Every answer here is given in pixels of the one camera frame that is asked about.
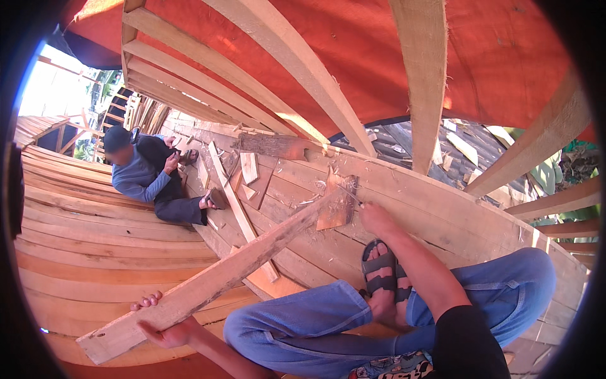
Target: sandal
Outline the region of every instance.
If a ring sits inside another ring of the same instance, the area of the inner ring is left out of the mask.
[[[202,199],[204,200],[204,204],[208,204],[207,201],[210,199],[217,209],[224,210],[227,207],[223,194],[216,188],[212,188]]]
[[[374,249],[375,246],[377,246],[379,243],[385,244],[381,240],[373,240],[368,245],[366,245],[364,253],[362,253],[362,273],[364,274],[364,281],[366,282],[366,291],[360,290],[360,295],[362,296],[372,296],[373,292],[375,292],[379,288],[395,292],[397,287],[397,281],[393,275],[390,275],[388,277],[376,276],[370,281],[366,280],[366,274],[377,271],[382,267],[391,267],[392,272],[395,271],[396,256],[393,255],[393,252],[391,251],[391,249],[389,249],[389,247],[387,248],[387,253],[380,255],[379,258],[375,258],[370,261],[368,260],[371,250]]]
[[[396,287],[398,285],[398,279],[405,278],[406,272],[402,268],[402,266],[396,262]],[[413,286],[409,286],[408,288],[396,288],[396,297],[395,302],[400,303],[401,301],[406,300],[410,297],[410,292],[412,292]]]
[[[191,155],[194,154],[194,152],[196,154],[196,157],[192,159]],[[181,159],[182,159],[181,164],[183,164],[185,166],[189,166],[189,165],[195,163],[198,160],[199,157],[200,157],[200,152],[198,152],[195,149],[188,149],[181,156]]]

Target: man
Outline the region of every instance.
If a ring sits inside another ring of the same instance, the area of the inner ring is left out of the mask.
[[[549,256],[526,247],[448,270],[383,207],[364,203],[360,217],[380,238],[362,254],[368,300],[339,280],[246,306],[226,319],[227,344],[193,317],[161,333],[139,327],[162,347],[189,344],[236,379],[277,378],[273,370],[305,378],[509,378],[501,347],[547,308],[556,282]],[[371,321],[415,329],[391,338],[343,333]]]
[[[113,126],[103,139],[105,157],[113,163],[112,185],[116,190],[145,203],[153,200],[156,216],[174,223],[206,225],[207,208],[225,209],[225,201],[215,189],[192,199],[183,194],[177,164],[194,163],[197,150],[180,156],[172,146],[175,137],[140,135],[134,145],[130,138],[128,130]]]

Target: orange tarp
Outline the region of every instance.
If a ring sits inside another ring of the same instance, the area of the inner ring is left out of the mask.
[[[387,0],[270,1],[335,77],[362,123],[409,114],[406,72]],[[62,25],[76,15],[69,26],[71,32],[119,53],[121,2],[89,0],[82,6],[82,0],[73,1]],[[325,136],[339,133],[286,69],[201,0],[148,0],[145,7],[235,62]],[[547,19],[529,0],[449,0],[446,17],[444,116],[527,128],[571,64]],[[189,63],[252,101],[149,36],[139,33],[137,39]],[[579,137],[595,140],[591,127]]]

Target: blue long-sleeve shirt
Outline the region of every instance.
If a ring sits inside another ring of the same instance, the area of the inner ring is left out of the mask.
[[[163,139],[160,134],[154,135]],[[164,171],[160,174],[133,146],[133,158],[124,165],[114,164],[112,167],[112,185],[124,195],[143,201],[145,203],[153,200],[170,181]]]

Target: blue jeans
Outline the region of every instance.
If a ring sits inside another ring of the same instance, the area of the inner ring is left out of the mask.
[[[501,346],[520,336],[547,308],[556,286],[549,256],[525,247],[493,261],[451,270],[481,308]],[[225,321],[225,342],[267,368],[303,377],[338,378],[371,360],[432,350],[435,323],[412,291],[406,321],[417,327],[391,338],[342,334],[372,320],[370,307],[343,280],[253,304]]]

